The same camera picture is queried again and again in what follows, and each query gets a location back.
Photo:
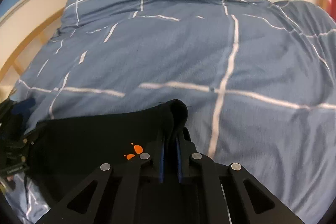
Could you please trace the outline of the black pants orange paw logo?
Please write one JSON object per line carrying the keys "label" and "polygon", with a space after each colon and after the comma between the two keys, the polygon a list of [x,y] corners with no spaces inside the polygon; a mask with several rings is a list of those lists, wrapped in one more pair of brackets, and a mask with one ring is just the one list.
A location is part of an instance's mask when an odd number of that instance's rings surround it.
{"label": "black pants orange paw logo", "polygon": [[54,206],[100,165],[126,163],[135,145],[146,148],[160,133],[183,129],[187,118],[187,106],[171,100],[132,113],[39,122],[27,134],[27,174]]}

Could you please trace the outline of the red storage box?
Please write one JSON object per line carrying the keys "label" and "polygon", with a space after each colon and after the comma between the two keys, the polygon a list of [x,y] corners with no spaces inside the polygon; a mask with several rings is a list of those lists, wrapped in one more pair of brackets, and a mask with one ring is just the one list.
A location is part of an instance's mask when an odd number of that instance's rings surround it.
{"label": "red storage box", "polygon": [[327,0],[326,10],[331,17],[335,16],[335,0]]}

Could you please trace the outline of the blue checked duvet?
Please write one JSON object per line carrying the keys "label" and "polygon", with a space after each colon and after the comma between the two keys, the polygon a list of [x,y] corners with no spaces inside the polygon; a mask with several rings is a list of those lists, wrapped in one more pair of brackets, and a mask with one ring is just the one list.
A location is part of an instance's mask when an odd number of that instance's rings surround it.
{"label": "blue checked duvet", "polygon": [[239,162],[305,223],[335,200],[335,21],[305,1],[68,0],[15,84],[38,122],[189,109],[197,149]]}

